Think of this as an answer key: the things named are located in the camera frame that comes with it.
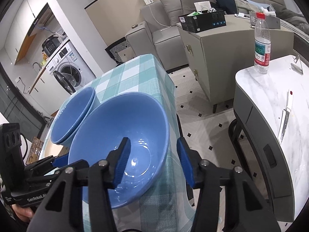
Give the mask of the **person's left hand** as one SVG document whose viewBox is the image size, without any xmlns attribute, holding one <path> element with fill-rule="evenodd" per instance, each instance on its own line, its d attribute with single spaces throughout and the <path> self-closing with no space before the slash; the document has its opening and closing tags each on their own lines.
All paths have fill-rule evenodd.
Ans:
<svg viewBox="0 0 309 232">
<path fill-rule="evenodd" d="M 17 217 L 22 220 L 23 222 L 29 223 L 32 219 L 34 212 L 31 208 L 22 208 L 17 204 L 12 205 L 12 209 L 14 210 Z"/>
</svg>

